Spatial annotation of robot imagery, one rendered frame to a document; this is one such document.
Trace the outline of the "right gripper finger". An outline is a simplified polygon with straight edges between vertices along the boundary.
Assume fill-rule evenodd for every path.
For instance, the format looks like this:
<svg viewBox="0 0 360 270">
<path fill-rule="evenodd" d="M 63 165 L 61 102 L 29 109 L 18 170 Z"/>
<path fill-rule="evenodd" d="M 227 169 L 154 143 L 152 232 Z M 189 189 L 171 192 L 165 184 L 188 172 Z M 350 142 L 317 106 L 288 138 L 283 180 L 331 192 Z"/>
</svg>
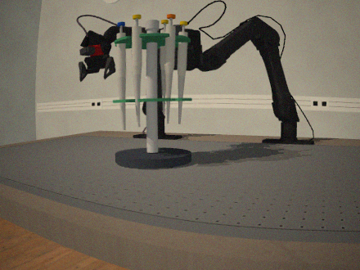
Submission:
<svg viewBox="0 0 360 270">
<path fill-rule="evenodd" d="M 107 72 L 107 70 L 109 69 L 109 72 Z M 105 67 L 105 71 L 104 71 L 104 79 L 106 79 L 108 76 L 110 76 L 111 74 L 113 74 L 116 71 L 115 69 L 115 64 L 113 61 L 113 58 L 107 58 L 106 60 L 106 67 Z"/>
<path fill-rule="evenodd" d="M 81 76 L 82 73 L 82 76 Z M 87 76 L 87 71 L 85 69 L 83 61 L 79 62 L 79 80 L 80 82 L 83 81 L 83 79 Z"/>
</svg>

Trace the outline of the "white pipette with blue button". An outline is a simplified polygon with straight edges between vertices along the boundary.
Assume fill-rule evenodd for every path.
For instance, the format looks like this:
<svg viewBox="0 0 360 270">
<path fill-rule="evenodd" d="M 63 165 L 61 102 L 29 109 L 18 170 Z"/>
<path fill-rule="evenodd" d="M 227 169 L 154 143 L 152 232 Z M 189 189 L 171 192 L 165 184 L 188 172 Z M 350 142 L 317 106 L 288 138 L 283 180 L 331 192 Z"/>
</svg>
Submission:
<svg viewBox="0 0 360 270">
<path fill-rule="evenodd" d="M 123 26 L 125 22 L 118 22 L 117 26 L 120 27 L 120 33 L 117 34 L 117 39 L 126 36 L 123 33 Z M 125 99 L 126 91 L 126 43 L 117 43 L 117 76 L 118 76 L 118 87 L 119 87 L 119 99 Z M 120 114 L 122 129 L 126 130 L 125 126 L 125 102 L 120 102 Z"/>
</svg>

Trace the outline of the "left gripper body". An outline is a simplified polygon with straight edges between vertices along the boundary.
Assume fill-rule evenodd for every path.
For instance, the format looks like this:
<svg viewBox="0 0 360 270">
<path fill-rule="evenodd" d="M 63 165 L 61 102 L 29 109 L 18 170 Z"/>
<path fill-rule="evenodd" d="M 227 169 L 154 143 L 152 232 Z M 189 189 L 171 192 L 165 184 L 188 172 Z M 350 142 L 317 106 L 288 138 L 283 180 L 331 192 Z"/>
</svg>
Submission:
<svg viewBox="0 0 360 270">
<path fill-rule="evenodd" d="M 177 52 L 175 52 L 175 58 L 177 59 Z M 196 67 L 196 50 L 195 46 L 187 46 L 187 70 L 189 69 L 195 69 Z M 161 70 L 160 68 L 160 59 L 158 64 L 158 70 Z M 174 69 L 177 70 L 177 66 L 174 65 Z"/>
</svg>

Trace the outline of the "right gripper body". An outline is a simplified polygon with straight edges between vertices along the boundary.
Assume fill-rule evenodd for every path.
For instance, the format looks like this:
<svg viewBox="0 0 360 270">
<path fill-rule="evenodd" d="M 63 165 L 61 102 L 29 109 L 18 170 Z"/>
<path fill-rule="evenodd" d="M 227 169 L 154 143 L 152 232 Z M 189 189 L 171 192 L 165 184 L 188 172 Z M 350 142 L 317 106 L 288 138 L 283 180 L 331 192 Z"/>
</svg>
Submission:
<svg viewBox="0 0 360 270">
<path fill-rule="evenodd" d="M 85 57 L 84 59 L 85 63 L 87 64 L 87 67 L 84 65 L 85 69 L 87 68 L 87 74 L 99 73 L 100 69 L 105 69 L 107 58 L 111 58 L 112 56 L 109 55 L 109 52 L 107 52 L 105 48 L 101 49 L 101 44 L 93 46 L 89 45 L 88 47 L 94 47 L 96 50 L 93 55 Z"/>
</svg>

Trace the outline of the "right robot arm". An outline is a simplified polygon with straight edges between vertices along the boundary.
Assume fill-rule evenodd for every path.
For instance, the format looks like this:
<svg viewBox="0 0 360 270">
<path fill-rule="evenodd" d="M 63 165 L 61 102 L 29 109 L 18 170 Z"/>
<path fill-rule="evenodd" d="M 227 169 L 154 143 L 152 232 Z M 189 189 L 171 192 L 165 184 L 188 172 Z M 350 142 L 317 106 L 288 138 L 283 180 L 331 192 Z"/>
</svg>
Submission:
<svg viewBox="0 0 360 270">
<path fill-rule="evenodd" d="M 110 53 L 111 50 L 111 43 L 113 43 L 117 38 L 116 34 L 119 33 L 120 27 L 118 26 L 111 26 L 104 35 L 97 34 L 91 30 L 88 31 L 88 37 L 89 37 L 89 45 L 99 45 L 101 44 L 101 49 L 105 48 L 107 52 Z M 123 27 L 123 33 L 126 33 L 126 36 L 132 36 L 132 28 L 129 27 Z M 87 35 L 86 35 L 87 36 Z M 94 47 L 86 47 L 86 36 L 84 37 L 80 49 L 80 56 L 91 56 L 95 53 Z M 106 37 L 107 36 L 107 37 Z M 103 41 L 104 40 L 104 41 Z M 98 43 L 99 42 L 99 43 Z M 157 98 L 162 98 L 162 92 L 161 92 L 161 70 L 158 70 L 158 64 L 159 64 L 159 57 L 157 54 L 157 79 L 158 79 L 158 92 L 157 92 Z M 165 116 L 163 114 L 163 106 L 162 101 L 157 102 L 157 109 L 158 109 L 158 139 L 170 139 L 170 140 L 177 140 L 182 138 L 182 135 L 165 135 L 164 132 L 164 119 Z M 142 112 L 144 115 L 146 115 L 146 102 L 143 102 L 142 106 Z M 139 135 L 139 136 L 138 136 Z M 146 138 L 146 134 L 138 134 L 133 135 L 133 138 Z"/>
</svg>

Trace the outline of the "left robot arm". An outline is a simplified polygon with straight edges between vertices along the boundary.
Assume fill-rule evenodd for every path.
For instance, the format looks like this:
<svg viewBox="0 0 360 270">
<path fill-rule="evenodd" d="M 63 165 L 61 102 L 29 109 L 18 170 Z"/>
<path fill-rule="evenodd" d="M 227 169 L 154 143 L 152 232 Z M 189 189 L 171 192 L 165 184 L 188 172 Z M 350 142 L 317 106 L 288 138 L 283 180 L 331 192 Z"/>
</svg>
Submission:
<svg viewBox="0 0 360 270">
<path fill-rule="evenodd" d="M 296 111 L 295 99 L 291 98 L 282 69 L 278 48 L 280 46 L 278 32 L 258 17 L 246 22 L 249 23 L 243 23 L 242 25 L 240 23 L 240 27 L 203 53 L 200 43 L 200 31 L 185 29 L 185 32 L 188 32 L 187 37 L 191 39 L 187 46 L 193 45 L 196 48 L 196 68 L 203 72 L 217 70 L 226 63 L 231 54 L 246 44 L 251 38 L 250 41 L 256 46 L 257 51 L 259 50 L 268 73 L 272 89 L 273 113 L 278 118 L 278 121 L 283 122 L 281 123 L 280 139 L 266 138 L 262 142 L 313 145 L 314 141 L 297 140 L 297 122 L 299 122 L 299 116 Z M 255 28 L 256 25 L 257 28 Z M 256 29 L 259 29 L 260 32 L 258 32 L 259 30 L 256 31 Z"/>
</svg>

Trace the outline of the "white pipette with yellow button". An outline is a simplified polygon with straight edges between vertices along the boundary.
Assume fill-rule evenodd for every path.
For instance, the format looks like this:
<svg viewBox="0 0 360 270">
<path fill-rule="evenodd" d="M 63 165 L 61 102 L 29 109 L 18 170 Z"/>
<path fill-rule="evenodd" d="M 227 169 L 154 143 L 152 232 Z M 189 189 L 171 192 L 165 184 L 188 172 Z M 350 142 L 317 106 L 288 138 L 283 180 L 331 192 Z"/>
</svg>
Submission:
<svg viewBox="0 0 360 270">
<path fill-rule="evenodd" d="M 187 21 L 180 21 L 182 25 L 182 32 L 178 35 L 188 36 L 188 32 L 185 32 L 185 26 Z M 185 74 L 187 70 L 187 43 L 178 43 L 178 97 L 183 97 Z M 178 102 L 178 124 L 181 124 L 182 115 L 182 101 Z"/>
<path fill-rule="evenodd" d="M 141 15 L 133 15 L 133 19 L 136 20 L 136 26 L 132 27 L 132 68 L 137 111 L 137 126 L 140 127 L 140 102 L 137 102 L 137 99 L 140 99 L 141 94 L 142 38 L 139 38 L 139 34 L 144 33 L 142 33 L 142 27 L 138 26 L 138 20 L 141 19 Z"/>
</svg>

